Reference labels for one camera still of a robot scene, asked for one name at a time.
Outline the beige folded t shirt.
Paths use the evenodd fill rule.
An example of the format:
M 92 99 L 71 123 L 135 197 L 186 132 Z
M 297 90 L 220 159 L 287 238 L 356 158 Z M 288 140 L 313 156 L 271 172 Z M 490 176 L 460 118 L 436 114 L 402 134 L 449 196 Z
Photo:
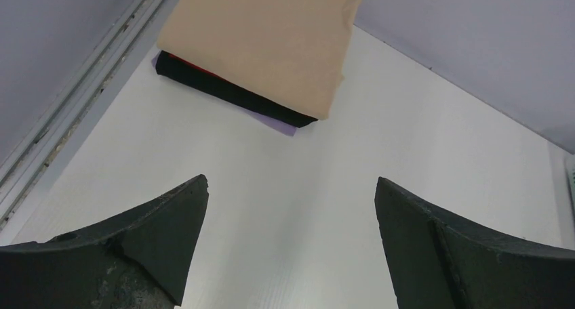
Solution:
M 157 47 L 325 120 L 361 0 L 179 0 Z

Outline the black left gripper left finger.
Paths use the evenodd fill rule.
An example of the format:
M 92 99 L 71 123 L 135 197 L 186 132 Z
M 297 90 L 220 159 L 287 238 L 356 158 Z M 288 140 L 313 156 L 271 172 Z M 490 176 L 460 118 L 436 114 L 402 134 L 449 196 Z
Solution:
M 2 308 L 175 308 L 207 210 L 207 178 L 98 223 L 1 248 Z

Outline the aluminium left frame rail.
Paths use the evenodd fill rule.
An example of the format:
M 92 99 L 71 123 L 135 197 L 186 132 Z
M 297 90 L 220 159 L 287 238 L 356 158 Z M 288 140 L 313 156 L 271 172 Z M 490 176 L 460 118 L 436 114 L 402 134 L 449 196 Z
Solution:
M 132 0 L 1 162 L 1 228 L 35 188 L 126 58 L 172 0 Z

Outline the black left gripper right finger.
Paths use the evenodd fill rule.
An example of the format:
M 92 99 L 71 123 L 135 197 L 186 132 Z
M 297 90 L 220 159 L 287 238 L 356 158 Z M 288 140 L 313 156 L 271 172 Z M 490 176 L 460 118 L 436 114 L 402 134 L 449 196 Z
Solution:
M 400 308 L 573 308 L 574 252 L 511 236 L 380 178 L 375 209 Z

